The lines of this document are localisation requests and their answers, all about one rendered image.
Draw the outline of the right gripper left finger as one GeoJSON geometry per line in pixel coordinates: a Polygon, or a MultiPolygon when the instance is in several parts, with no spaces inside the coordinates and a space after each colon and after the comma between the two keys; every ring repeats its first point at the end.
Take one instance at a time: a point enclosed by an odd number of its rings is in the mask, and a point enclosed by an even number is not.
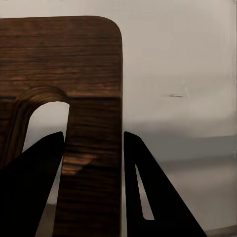
{"type": "Polygon", "coordinates": [[[35,237],[64,152],[59,131],[0,169],[0,237],[35,237]]]}

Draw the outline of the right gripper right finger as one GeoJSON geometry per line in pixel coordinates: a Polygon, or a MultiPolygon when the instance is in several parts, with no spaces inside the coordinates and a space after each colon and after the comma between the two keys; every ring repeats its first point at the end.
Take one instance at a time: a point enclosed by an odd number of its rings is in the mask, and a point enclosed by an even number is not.
{"type": "Polygon", "coordinates": [[[124,132],[127,237],[207,237],[143,140],[124,132]],[[137,165],[155,220],[143,217],[137,165]]]}

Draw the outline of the cutting board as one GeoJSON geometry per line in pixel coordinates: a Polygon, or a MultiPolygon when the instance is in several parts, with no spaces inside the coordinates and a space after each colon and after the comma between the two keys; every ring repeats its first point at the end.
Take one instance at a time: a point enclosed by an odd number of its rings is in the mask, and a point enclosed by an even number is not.
{"type": "Polygon", "coordinates": [[[101,16],[0,18],[0,169],[40,106],[70,105],[52,237],[121,237],[122,35],[101,16]]]}

